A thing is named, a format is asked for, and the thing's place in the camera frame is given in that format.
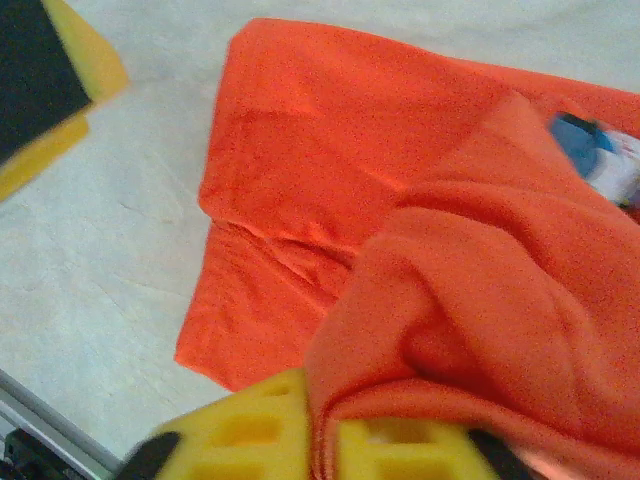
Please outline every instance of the blue object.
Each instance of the blue object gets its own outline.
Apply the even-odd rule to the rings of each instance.
[[[596,148],[602,148],[603,150],[607,150],[611,153],[618,153],[616,147],[613,146],[613,142],[611,142],[609,135],[604,133],[602,130],[599,128],[596,129],[594,136],[596,139]]]
[[[601,138],[597,135],[597,132],[601,131],[595,124],[568,113],[558,114],[554,118],[550,130],[553,138],[560,144],[582,178],[587,178],[598,165],[596,152],[598,141],[602,144],[608,142],[610,148],[613,148],[608,137]]]

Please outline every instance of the yellow plastic part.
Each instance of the yellow plastic part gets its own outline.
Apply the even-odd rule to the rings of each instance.
[[[116,52],[63,0],[42,0],[51,23],[92,104],[13,155],[0,168],[0,201],[40,173],[89,131],[84,114],[128,83]]]
[[[342,422],[338,480],[499,480],[462,427],[413,418]]]
[[[310,480],[304,370],[173,420],[181,440],[157,480]],[[460,426],[414,418],[340,423],[336,480],[499,480]]]
[[[289,370],[163,425],[182,438],[159,480],[309,480],[303,370]]]

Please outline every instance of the black foam pad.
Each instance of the black foam pad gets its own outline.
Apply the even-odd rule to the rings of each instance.
[[[0,165],[90,101],[40,0],[0,0]]]

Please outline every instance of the white surface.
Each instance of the white surface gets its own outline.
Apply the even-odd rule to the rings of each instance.
[[[0,367],[122,456],[224,391],[172,362],[199,273],[196,205],[231,35],[255,16],[640,91],[637,0],[73,0],[120,52],[126,94],[0,205]]]

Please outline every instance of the gray metal frame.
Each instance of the gray metal frame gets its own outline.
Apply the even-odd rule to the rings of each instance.
[[[17,428],[36,437],[88,479],[111,478],[120,464],[113,454],[0,370],[0,441],[4,444],[6,436]]]

